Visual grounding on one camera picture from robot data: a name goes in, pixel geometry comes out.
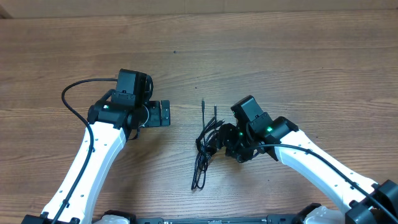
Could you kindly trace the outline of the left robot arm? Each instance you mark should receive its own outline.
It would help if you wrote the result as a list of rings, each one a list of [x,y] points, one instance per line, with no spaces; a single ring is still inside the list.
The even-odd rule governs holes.
[[[38,216],[26,215],[23,223],[91,223],[106,176],[117,155],[132,140],[131,132],[170,126],[170,102],[152,101],[150,75],[121,69],[108,90],[82,117],[66,107],[85,125],[80,149],[57,193]]]

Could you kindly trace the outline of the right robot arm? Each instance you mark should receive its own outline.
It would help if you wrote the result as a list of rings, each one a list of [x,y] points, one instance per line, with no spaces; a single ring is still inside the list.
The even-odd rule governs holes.
[[[292,223],[397,223],[395,182],[379,184],[346,167],[287,118],[272,119],[251,95],[231,111],[236,124],[217,124],[210,141],[213,152],[225,148],[225,154],[240,163],[268,154],[304,176],[336,205],[330,210],[311,203],[292,217]]]

